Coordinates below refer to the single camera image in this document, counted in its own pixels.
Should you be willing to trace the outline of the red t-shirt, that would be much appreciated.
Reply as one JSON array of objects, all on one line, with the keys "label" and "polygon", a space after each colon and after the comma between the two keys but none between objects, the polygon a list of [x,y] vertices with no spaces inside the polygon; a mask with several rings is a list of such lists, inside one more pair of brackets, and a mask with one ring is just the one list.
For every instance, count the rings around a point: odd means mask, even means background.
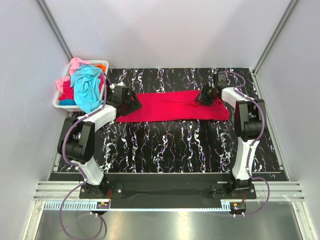
[{"label": "red t-shirt", "polygon": [[201,105],[195,99],[199,90],[164,93],[139,93],[142,108],[116,119],[118,123],[165,122],[178,120],[227,121],[230,112],[220,99],[212,105]]}]

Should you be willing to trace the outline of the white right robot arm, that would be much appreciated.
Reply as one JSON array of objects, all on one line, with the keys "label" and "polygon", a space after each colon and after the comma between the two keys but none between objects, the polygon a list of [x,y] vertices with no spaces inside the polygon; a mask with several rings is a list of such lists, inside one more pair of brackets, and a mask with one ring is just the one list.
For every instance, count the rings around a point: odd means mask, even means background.
[{"label": "white right robot arm", "polygon": [[195,101],[210,106],[214,100],[229,104],[234,112],[234,132],[238,137],[235,164],[229,180],[219,193],[227,193],[232,198],[240,198],[252,191],[252,165],[260,138],[267,129],[266,108],[263,99],[254,99],[240,91],[246,81],[239,86],[230,86],[227,81],[229,71],[213,74],[213,81],[207,83]]}]

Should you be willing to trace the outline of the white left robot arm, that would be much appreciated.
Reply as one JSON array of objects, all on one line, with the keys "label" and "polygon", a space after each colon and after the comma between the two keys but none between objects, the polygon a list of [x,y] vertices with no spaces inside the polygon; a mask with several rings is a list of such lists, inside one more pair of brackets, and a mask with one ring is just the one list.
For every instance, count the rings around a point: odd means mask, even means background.
[{"label": "white left robot arm", "polygon": [[125,117],[142,108],[137,95],[128,87],[117,84],[96,110],[64,120],[57,152],[64,161],[74,166],[82,175],[81,189],[97,198],[108,193],[107,177],[95,158],[95,134],[109,122]]}]

